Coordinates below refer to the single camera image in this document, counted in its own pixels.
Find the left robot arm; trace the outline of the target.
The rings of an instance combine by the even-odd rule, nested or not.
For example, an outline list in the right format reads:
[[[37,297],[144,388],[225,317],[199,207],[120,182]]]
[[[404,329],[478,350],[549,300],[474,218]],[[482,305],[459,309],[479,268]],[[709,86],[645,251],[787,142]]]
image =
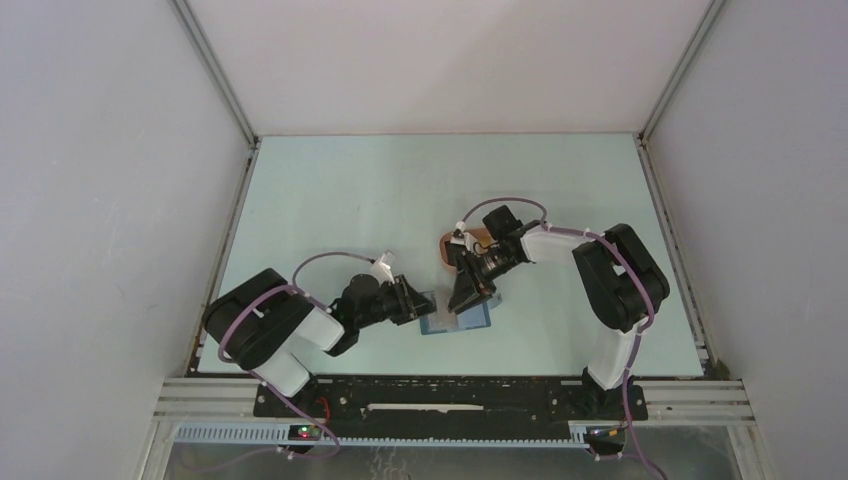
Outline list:
[[[337,357],[367,327],[405,325],[436,311],[403,275],[355,275],[324,305],[267,268],[206,307],[201,321],[218,344],[219,360],[265,382],[278,392],[278,404],[299,417],[315,406],[315,376],[290,351],[293,341]]]

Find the white portrait card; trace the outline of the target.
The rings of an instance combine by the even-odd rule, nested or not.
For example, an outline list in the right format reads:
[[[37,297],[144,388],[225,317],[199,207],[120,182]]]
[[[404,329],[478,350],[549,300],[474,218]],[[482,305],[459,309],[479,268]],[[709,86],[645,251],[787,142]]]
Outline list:
[[[452,333],[458,328],[458,318],[452,312],[436,313],[420,320],[423,335]]]

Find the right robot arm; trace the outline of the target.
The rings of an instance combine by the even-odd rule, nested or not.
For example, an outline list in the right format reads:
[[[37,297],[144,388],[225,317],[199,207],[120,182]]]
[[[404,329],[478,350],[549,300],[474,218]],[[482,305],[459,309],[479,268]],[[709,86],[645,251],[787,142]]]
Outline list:
[[[573,264],[591,310],[601,322],[581,392],[585,411],[606,418],[622,403],[642,336],[654,323],[670,284],[628,224],[601,234],[555,227],[545,216],[523,222],[506,205],[490,211],[483,226],[461,219],[441,241],[443,260],[455,271],[449,311],[459,314],[493,298],[496,280],[522,264]]]

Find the blue card holder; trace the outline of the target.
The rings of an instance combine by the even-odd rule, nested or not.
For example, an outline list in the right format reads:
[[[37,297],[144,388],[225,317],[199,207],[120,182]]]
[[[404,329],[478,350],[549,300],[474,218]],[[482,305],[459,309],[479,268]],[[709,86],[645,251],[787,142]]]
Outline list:
[[[456,314],[447,310],[450,291],[438,289],[424,292],[423,295],[436,305],[436,312],[419,319],[422,335],[457,333],[468,330],[489,328],[491,312],[502,303],[502,296],[497,293],[483,304],[477,305],[463,313]]]

